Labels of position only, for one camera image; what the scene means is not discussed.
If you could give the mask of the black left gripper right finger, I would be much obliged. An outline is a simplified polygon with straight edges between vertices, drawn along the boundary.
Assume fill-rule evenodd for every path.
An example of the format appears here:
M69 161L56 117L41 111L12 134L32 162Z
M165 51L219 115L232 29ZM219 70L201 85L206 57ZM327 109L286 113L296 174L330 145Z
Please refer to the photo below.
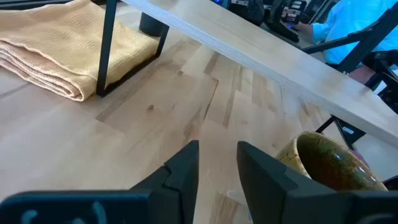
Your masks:
M294 171L245 141L237 144L239 178L254 224L345 224L353 196Z

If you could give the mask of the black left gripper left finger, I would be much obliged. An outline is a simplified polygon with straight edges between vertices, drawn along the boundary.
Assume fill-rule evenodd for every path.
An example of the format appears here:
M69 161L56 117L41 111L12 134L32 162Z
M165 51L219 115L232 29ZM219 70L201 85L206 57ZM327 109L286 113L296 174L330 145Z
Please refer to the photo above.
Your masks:
M133 224L193 224L198 176L199 141L192 140L131 188L143 191Z

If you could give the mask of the light wooden shelf board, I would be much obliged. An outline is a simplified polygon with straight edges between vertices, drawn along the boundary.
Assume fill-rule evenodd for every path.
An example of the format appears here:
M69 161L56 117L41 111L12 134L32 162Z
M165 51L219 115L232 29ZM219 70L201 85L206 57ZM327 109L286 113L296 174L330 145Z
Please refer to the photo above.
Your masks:
M398 114L369 88L210 0L123 0L398 147Z

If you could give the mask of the green-brown ceramic bowl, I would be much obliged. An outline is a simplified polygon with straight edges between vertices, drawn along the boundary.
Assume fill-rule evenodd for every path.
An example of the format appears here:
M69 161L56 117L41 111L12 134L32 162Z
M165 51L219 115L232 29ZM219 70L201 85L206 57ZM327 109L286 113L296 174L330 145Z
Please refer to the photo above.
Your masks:
M316 132L300 133L275 158L333 190L387 190L352 150Z

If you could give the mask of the purple cloth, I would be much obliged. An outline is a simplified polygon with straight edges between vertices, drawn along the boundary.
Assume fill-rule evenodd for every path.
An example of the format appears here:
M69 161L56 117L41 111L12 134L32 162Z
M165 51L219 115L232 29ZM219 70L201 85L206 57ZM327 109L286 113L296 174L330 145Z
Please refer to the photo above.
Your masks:
M347 149L347 151L351 154L348 159L348 164L350 167L366 166L368 169L370 169L369 164L364 160L364 157L358 151L354 151L351 149Z

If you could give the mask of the dark grey cup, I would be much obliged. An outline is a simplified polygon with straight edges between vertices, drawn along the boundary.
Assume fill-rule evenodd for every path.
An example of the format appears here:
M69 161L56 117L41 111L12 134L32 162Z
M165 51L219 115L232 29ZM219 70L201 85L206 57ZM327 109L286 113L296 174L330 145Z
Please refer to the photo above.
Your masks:
M157 19L154 19L145 13L141 14L139 30L143 33L152 37L160 37L168 29L169 27L167 25Z

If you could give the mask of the person in light-blue shirt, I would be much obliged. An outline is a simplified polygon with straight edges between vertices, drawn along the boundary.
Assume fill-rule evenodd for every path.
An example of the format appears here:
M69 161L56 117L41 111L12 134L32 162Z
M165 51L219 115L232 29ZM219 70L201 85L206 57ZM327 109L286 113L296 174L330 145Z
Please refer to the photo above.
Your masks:
M346 37L329 42L320 42L311 47L303 48L302 51L307 54L313 54L316 52L324 52L326 50L335 47L341 47L347 44L358 43L356 47L342 60L341 63L335 65L338 71L348 73L355 70L368 54L375 52L373 50L397 26L398 2L396 2L392 8L386 10L376 22L373 22L364 29L348 34Z

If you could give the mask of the folded yellow waffle towel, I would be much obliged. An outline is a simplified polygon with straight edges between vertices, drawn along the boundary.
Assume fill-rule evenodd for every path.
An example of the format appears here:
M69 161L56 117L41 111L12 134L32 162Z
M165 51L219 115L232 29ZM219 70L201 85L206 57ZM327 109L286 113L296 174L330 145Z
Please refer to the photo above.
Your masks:
M91 0L0 10L0 66L73 101L96 91L105 10Z

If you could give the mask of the black metal shelf leg frame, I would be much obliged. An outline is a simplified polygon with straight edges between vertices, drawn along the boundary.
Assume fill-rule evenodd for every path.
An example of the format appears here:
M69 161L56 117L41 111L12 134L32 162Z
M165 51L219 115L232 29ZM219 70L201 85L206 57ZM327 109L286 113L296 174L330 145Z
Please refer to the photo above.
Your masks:
M125 81L133 77L137 72L140 72L143 68L145 68L148 64L152 63L155 59L157 59L164 47L165 40L169 31L169 26L161 23L161 36L159 40L159 44L157 47L156 53L140 63L139 65L133 67L130 71L128 71L120 80L110 83L106 86L108 65L109 65L109 57L111 50L111 41L113 37L113 28L114 28L114 20L116 16L116 6L117 0L107 0L106 1L106 12L104 17L104 28L103 28L103 38L101 43L101 53L99 60L99 70L98 70L98 78L96 84L96 94L101 97L105 97L112 91L114 91L117 87L122 85Z
M366 133L333 115L331 115L331 117L325 121L315 132L322 133L327 127L329 127L331 123L336 124L336 127L338 128L348 148L355 151L356 148L353 146L353 144Z

